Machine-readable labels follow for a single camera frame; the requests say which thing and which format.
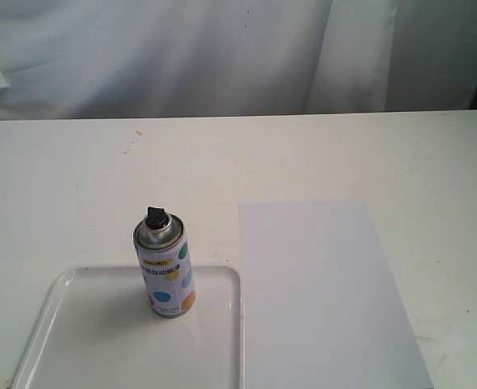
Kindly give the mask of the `white polka-dot spray can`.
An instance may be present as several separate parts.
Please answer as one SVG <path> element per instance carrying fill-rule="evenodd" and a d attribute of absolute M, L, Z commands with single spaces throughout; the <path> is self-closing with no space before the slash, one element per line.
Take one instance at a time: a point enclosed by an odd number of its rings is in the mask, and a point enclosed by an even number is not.
<path fill-rule="evenodd" d="M 163 318 L 188 312 L 196 290 L 183 221 L 163 208 L 149 207 L 134 229 L 133 243 L 153 310 Z"/>

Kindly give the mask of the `white paper sheet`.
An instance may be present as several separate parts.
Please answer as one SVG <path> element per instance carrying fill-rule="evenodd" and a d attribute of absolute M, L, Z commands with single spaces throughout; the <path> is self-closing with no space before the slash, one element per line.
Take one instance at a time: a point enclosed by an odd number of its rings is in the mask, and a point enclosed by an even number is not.
<path fill-rule="evenodd" d="M 430 388 L 367 207 L 239 208 L 247 388 Z"/>

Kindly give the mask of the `white square plastic tray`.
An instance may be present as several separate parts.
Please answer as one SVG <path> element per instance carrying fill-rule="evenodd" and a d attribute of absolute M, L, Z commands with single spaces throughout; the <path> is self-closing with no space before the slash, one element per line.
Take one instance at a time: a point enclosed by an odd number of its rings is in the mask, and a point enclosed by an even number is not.
<path fill-rule="evenodd" d="M 195 266 L 196 302 L 155 314 L 139 268 L 77 267 L 52 284 L 15 388 L 240 388 L 239 274 Z"/>

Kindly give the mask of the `white backdrop cloth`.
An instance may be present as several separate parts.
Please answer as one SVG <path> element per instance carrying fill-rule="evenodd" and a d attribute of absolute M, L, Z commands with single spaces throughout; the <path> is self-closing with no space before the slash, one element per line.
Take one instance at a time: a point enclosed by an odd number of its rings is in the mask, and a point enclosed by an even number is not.
<path fill-rule="evenodd" d="M 0 1 L 0 120 L 465 109 L 477 1 Z"/>

